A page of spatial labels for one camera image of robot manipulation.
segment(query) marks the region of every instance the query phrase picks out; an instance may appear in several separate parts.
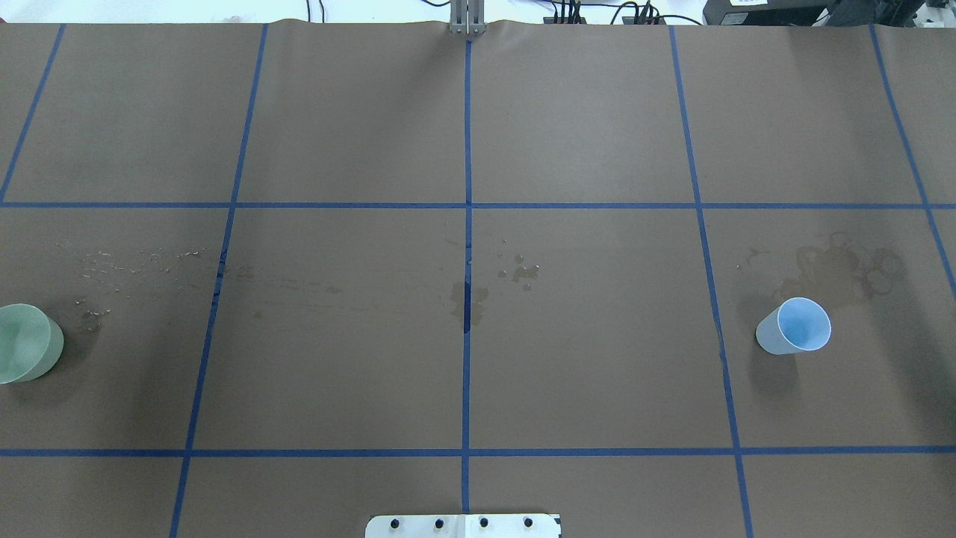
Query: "cable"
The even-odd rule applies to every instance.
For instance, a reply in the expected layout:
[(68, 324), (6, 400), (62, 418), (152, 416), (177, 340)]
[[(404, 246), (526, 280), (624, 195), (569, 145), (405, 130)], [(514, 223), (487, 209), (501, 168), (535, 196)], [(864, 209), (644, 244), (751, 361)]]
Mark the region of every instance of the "cable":
[(685, 17), (685, 16), (683, 16), (683, 15), (658, 15), (658, 16), (652, 17), (652, 18), (653, 18), (654, 20), (660, 20), (660, 19), (663, 19), (663, 18), (683, 19), (683, 20), (689, 20), (690, 22), (696, 24), (697, 26), (704, 26), (703, 23), (698, 22), (698, 21), (696, 21), (696, 20), (694, 20), (694, 19), (692, 19), (692, 18), (690, 18), (690, 17)]
[(638, 18), (638, 13), (641, 10), (641, 6), (638, 6), (637, 2), (624, 2), (623, 4), (618, 6), (618, 10), (615, 11), (614, 16), (611, 17), (611, 24), (614, 24), (614, 21), (618, 20), (618, 13), (620, 13), (620, 11), (623, 10), (628, 5), (634, 6), (634, 18), (635, 19)]

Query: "light blue plastic cup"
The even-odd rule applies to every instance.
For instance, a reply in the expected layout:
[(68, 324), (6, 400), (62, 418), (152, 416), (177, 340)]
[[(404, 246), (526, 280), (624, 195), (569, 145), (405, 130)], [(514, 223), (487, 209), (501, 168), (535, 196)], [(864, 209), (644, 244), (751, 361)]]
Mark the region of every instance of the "light blue plastic cup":
[(830, 316), (804, 297), (787, 299), (757, 326), (757, 342), (767, 353), (816, 351), (830, 341)]
[(0, 385), (30, 381), (49, 371), (63, 352), (63, 331), (29, 304), (0, 308)]

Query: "green cup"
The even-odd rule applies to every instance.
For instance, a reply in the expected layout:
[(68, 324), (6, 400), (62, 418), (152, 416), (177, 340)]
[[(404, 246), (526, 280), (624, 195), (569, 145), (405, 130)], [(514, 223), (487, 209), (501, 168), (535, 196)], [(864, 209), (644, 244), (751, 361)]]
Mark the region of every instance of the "green cup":
[(29, 304), (0, 308), (0, 385), (30, 381), (49, 371), (63, 352), (63, 331)]

